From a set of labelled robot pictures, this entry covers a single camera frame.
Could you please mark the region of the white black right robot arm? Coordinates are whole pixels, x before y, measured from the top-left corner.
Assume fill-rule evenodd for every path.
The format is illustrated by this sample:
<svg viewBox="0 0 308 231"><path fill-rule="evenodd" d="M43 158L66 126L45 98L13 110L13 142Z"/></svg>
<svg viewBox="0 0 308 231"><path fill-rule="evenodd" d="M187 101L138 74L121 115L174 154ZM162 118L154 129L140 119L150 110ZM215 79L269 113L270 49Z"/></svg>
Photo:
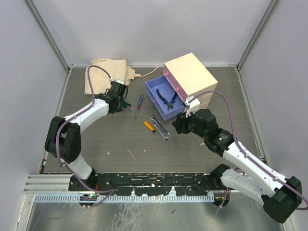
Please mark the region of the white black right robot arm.
<svg viewBox="0 0 308 231"><path fill-rule="evenodd" d="M224 187L240 191L258 202L267 215L278 223L285 223L298 209L303 199L301 181L287 178L251 154L233 135L219 127L216 117L208 109L186 116L179 113L172 122L178 134L196 134L206 147L239 167L245 176L221 164L211 172L215 189Z"/></svg>

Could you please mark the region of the orange handle screwdriver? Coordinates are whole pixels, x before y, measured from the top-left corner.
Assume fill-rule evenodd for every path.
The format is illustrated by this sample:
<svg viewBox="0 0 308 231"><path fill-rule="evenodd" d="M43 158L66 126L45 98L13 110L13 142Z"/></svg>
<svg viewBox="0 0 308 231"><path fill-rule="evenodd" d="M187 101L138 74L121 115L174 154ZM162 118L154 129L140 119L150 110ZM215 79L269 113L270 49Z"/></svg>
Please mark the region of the orange handle screwdriver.
<svg viewBox="0 0 308 231"><path fill-rule="evenodd" d="M152 125L147 122L147 121L144 121L144 125L153 133L155 134L157 137L159 137L159 135L157 134L156 130L152 127Z"/></svg>

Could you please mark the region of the blue handle pliers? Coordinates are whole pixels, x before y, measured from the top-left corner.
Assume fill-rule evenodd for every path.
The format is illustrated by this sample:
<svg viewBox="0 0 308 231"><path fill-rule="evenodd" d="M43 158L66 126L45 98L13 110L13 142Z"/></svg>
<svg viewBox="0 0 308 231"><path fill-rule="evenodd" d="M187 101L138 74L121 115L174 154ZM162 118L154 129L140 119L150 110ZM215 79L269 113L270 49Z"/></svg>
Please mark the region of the blue handle pliers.
<svg viewBox="0 0 308 231"><path fill-rule="evenodd" d="M159 89L156 89L157 96L159 100L167 106L168 109L174 109L174 103L175 99L178 96L176 92L173 93L172 98L170 100L167 100L160 92Z"/></svg>

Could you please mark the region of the green handle screwdriver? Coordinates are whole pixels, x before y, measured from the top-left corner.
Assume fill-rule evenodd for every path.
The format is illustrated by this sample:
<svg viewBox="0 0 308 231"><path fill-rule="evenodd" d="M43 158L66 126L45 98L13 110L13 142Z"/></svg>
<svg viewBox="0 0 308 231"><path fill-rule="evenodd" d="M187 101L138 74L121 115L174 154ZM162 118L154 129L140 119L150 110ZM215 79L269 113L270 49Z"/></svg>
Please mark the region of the green handle screwdriver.
<svg viewBox="0 0 308 231"><path fill-rule="evenodd" d="M123 105L122 105L123 109L129 109L130 111L132 111L132 106L130 103L123 101Z"/></svg>

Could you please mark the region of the pastel mini drawer chest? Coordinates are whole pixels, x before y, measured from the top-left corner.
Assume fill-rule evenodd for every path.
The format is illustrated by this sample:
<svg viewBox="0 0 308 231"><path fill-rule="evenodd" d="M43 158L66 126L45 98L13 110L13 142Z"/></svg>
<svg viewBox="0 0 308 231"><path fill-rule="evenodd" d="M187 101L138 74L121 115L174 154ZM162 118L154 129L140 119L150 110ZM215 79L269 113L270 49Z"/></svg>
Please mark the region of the pastel mini drawer chest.
<svg viewBox="0 0 308 231"><path fill-rule="evenodd" d="M195 97L204 91L214 91L217 84L218 81L192 52L165 62L162 76L145 82L146 92L164 121L186 110L183 102L187 97ZM174 92L178 94L174 109L168 109L159 100L156 89L159 89L167 100L172 98Z"/></svg>

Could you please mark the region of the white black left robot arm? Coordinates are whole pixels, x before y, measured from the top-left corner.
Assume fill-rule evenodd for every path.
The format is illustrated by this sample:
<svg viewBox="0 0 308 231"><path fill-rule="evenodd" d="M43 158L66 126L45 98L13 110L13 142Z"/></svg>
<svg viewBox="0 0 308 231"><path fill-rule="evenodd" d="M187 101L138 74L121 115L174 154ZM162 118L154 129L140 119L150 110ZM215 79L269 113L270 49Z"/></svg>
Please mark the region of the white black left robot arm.
<svg viewBox="0 0 308 231"><path fill-rule="evenodd" d="M44 149L75 174L79 185L86 191L97 185L95 170L81 155L81 134L99 118L123 111L128 88L119 81L112 81L106 93L94 95L92 102L76 113L55 116L49 126Z"/></svg>

